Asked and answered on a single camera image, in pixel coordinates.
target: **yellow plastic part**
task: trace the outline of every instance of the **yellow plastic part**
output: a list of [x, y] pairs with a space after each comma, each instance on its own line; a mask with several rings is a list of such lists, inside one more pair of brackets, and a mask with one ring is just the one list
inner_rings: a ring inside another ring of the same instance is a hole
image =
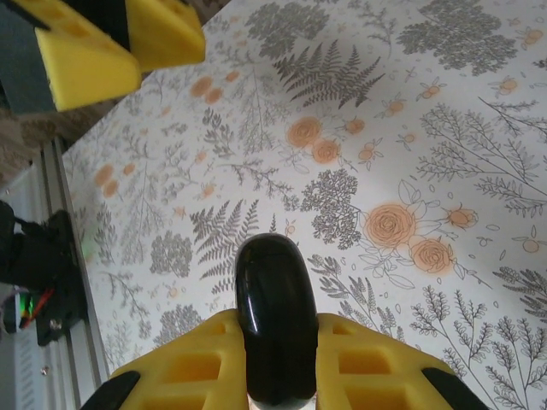
[[320, 313], [317, 409], [451, 410], [421, 373], [443, 361], [334, 314]]
[[135, 57], [62, 0], [13, 1], [51, 29], [35, 32], [58, 110], [139, 88], [142, 77]]
[[236, 311], [139, 357], [112, 376], [140, 379], [121, 410], [248, 410], [244, 339]]
[[129, 48], [143, 72], [202, 62], [205, 36], [196, 10], [179, 0], [126, 0]]

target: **botanical print paper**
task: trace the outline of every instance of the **botanical print paper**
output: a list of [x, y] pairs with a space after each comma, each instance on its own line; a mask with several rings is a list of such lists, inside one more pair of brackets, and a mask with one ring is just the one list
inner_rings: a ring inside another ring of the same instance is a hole
[[234, 305], [238, 246], [298, 244], [318, 310], [547, 407], [547, 3], [234, 0], [65, 155], [116, 367]]

